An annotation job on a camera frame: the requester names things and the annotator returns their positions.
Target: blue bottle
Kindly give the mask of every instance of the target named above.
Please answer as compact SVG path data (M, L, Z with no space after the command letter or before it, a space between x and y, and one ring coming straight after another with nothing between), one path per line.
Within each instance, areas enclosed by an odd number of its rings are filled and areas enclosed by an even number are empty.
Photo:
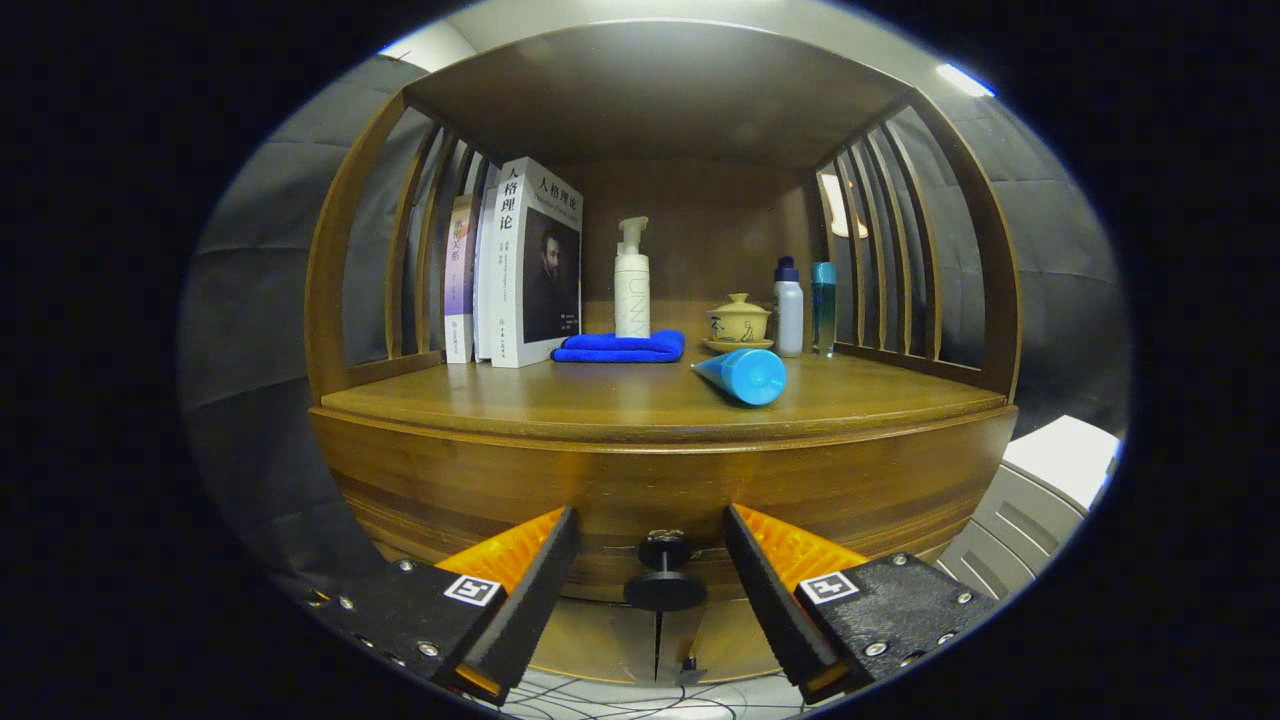
M813 264L813 351L831 357L836 351L836 265Z
M735 350L692 368L712 384L748 405L773 402L787 384L787 366L768 350Z

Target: blue towel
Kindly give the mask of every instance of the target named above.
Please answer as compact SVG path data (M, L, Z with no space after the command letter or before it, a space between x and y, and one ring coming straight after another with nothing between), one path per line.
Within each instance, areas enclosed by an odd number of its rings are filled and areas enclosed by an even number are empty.
M658 331L652 337L580 334L552 351L557 363L675 363L685 354L685 336Z

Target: wooden shelf top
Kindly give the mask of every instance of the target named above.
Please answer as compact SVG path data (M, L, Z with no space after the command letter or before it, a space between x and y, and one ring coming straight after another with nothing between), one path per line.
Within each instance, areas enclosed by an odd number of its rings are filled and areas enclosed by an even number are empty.
M438 365L334 392L321 405L380 420L507 437L669 445L778 441L884 428L1000 407L1004 397L942 378L837 355L786 357L787 387L764 407L732 401L671 364Z
M406 87L492 160L736 160L813 169L910 86L760 29L595 23L529 37Z

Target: book spine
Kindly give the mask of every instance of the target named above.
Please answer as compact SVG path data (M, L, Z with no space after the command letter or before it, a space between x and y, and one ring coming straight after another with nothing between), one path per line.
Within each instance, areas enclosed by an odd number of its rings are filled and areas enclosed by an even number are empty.
M471 361L471 270L475 265L475 234L471 232L470 196L453 201L445 236L444 260L444 360Z
M489 325L492 324L489 315L493 313L489 286L493 282L495 272L492 252L494 242L494 195L497 195L494 188L486 186L483 197L484 206L480 211L480 227L476 228L475 290L472 291L475 293L472 315L475 322L476 361L493 357L493 352L489 350Z
M520 319L522 301L520 297L520 268L524 258L524 219L527 197L525 196L525 176L527 159L513 160L503 167L497 193L497 240L493 249L497 255L497 283L494 293L494 327L490 351L494 368L520 366Z

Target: white pump bottle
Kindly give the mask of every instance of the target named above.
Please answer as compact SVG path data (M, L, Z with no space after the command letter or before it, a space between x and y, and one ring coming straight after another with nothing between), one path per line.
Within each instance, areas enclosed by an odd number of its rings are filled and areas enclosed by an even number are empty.
M649 337L649 258L640 255L640 231L649 225L641 215L618 223L622 242L613 259L613 334Z

